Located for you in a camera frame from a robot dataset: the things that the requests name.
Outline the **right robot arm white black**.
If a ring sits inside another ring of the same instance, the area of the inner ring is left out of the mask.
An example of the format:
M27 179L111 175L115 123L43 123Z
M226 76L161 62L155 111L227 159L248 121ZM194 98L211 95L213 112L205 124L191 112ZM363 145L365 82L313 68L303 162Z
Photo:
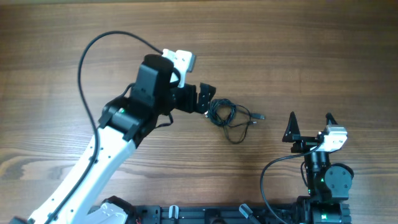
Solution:
M353 170L342 163L330 162L330 154L342 149L348 138L347 130L332 114L326 117L326 127L315 137L302 136L295 113L291 113L283 142L291 142L292 153L303 154L307 196L299 196L292 215L293 223L351 223L349 190Z

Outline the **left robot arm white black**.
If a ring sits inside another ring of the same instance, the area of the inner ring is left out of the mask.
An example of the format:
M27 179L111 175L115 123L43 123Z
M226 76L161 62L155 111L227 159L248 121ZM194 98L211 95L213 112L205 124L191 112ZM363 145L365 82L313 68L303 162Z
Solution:
M202 83L200 91L185 82L196 56L164 49L140 64L137 79L102 111L89 145L55 192L29 218L11 223L135 223L135 208L110 197L97 210L93 204L111 176L154 129L160 115L174 109L186 113L207 111L215 87Z

